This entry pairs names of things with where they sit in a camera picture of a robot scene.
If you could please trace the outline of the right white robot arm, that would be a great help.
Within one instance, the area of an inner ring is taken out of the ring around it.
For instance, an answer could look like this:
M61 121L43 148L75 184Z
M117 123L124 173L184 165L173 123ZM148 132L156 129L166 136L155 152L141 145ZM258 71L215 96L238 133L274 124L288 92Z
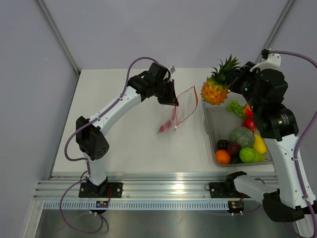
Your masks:
M317 199L309 187L300 159L298 126L291 110L282 101L288 88L282 72L252 69L247 63L225 73L228 88L240 94L254 113L254 121L272 156L279 188L255 181L245 172L226 176L225 192L249 196L263 206L274 222L295 222L317 212Z

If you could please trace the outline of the plastic pineapple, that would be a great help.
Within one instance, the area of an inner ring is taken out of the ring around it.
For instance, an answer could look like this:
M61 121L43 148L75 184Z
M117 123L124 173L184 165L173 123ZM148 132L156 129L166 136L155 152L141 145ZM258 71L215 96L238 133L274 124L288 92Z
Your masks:
M201 88L201 97L203 101L211 105L220 105L224 103L229 94L228 80L225 74L239 69L239 61L232 55L225 61L220 60L218 67L212 67L211 75L207 77Z

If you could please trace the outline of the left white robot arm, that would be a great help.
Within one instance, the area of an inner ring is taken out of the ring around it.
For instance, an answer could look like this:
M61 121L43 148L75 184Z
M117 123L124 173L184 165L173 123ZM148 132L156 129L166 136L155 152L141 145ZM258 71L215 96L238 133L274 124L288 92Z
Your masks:
M179 105L170 69L157 62L129 78L123 92L100 112L89 119L77 119L75 140L87 160L87 177L81 181L80 198L121 197L122 184L108 182L103 165L109 151L106 135L130 109L150 97L156 97L161 105Z

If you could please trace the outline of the red chili pepper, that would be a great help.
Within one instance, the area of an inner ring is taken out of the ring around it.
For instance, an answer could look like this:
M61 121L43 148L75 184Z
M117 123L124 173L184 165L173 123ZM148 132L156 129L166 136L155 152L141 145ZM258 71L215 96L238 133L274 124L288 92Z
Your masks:
M175 120L175 109L165 111L159 121L158 133L167 132L174 125Z

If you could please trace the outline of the clear orange zip top bag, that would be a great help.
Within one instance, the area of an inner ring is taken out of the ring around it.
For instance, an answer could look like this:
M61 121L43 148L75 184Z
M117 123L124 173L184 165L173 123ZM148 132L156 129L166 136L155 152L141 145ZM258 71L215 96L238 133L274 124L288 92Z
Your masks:
M175 132L195 112L198 106L198 94L196 87L192 86L187 90L183 91L182 93L180 93L177 96L177 100L179 102L179 106L172 106L171 108L168 108L175 109L176 120L174 122L174 125L167 132L163 133Z

